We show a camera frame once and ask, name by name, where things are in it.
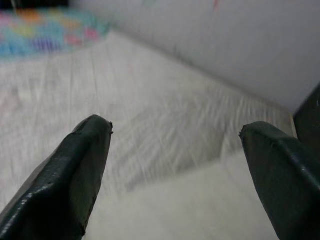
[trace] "white wall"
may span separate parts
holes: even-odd
[[[294,112],[320,81],[319,0],[73,0]]]

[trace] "colorful rug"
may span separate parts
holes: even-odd
[[[91,14],[67,8],[0,11],[0,58],[72,49],[108,29]]]

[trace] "rubber gripper pad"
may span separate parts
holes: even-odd
[[[252,180],[280,240],[320,239],[320,163],[296,138],[258,121],[240,133]]]
[[[0,214],[0,240],[80,240],[98,195],[112,123],[92,115],[24,182]]]

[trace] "white floor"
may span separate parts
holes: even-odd
[[[114,134],[101,195],[131,192],[241,149],[242,126],[290,115],[112,30],[74,52],[0,63],[0,209],[78,122]]]

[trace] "colorful play mat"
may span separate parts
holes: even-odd
[[[0,58],[72,49],[108,29],[91,14],[67,8],[0,11]]]

